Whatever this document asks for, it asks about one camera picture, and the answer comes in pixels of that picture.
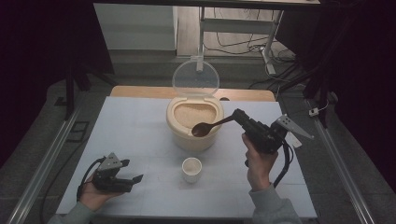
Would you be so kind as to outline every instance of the hand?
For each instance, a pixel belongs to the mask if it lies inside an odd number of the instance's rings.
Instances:
[[[98,190],[91,182],[93,174],[87,179],[82,188],[82,194],[79,201],[90,208],[92,211],[97,211],[109,199],[120,196],[122,192],[104,192]]]
[[[242,140],[247,146],[248,170],[247,180],[252,191],[267,189],[270,186],[269,174],[274,166],[278,153],[264,154],[259,153],[248,136],[242,134]]]

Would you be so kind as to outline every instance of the small white cup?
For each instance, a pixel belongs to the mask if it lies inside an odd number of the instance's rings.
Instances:
[[[186,160],[183,161],[181,168],[183,170],[183,178],[188,183],[193,184],[197,182],[199,177],[201,176],[202,164],[196,158],[193,157],[187,158]]]

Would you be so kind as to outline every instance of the spoon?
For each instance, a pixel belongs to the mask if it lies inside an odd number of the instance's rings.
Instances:
[[[222,120],[220,120],[220,121],[218,121],[216,123],[213,123],[213,124],[208,124],[208,123],[202,122],[202,123],[196,124],[192,128],[191,133],[195,137],[204,137],[204,136],[207,136],[210,133],[210,130],[212,130],[213,127],[218,126],[218,125],[220,125],[222,123],[231,121],[231,120],[233,120],[233,116],[227,117],[227,118],[222,119]]]

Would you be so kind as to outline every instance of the white table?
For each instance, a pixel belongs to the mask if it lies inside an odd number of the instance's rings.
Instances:
[[[66,214],[76,204],[76,190],[84,173],[98,158],[115,152],[120,160],[131,160],[118,178],[144,175],[131,193],[114,198],[98,211],[117,217],[250,218],[254,205],[248,195],[246,147],[236,122],[223,124],[216,143],[193,155],[172,140],[165,111],[169,99],[107,97],[80,158],[77,169],[59,205]],[[280,115],[276,102],[221,102],[225,116],[236,108],[253,119],[270,125]],[[181,163],[194,156],[203,164],[201,179],[191,185],[181,175]],[[271,173],[274,181],[284,164],[283,150]],[[316,217],[304,177],[294,158],[288,173],[276,188],[290,198],[300,217]]]

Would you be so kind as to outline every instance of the toilet lid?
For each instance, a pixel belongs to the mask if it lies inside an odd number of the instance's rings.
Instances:
[[[211,96],[219,89],[219,74],[205,61],[190,60],[177,68],[172,84],[180,95]]]

